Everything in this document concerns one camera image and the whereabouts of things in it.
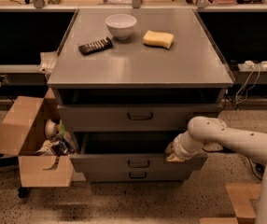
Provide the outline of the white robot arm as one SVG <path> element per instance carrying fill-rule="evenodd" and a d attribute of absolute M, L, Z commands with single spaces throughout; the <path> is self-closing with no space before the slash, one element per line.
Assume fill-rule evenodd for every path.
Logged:
<path fill-rule="evenodd" d="M 190 160 L 200 149 L 212 144 L 220 144 L 265 166 L 255 224 L 267 224 L 267 133 L 234 129 L 222 119 L 194 117 L 189 121 L 187 130 L 165 149 L 166 160 Z"/>

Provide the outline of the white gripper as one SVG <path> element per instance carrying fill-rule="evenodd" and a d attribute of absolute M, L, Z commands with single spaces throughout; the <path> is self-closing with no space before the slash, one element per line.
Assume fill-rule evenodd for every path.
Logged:
<path fill-rule="evenodd" d="M 170 154 L 166 158 L 168 162 L 184 162 L 184 159 L 193 158 L 202 147 L 203 144 L 201 142 L 193 139 L 188 132 L 184 132 L 168 144 L 164 153 Z"/>

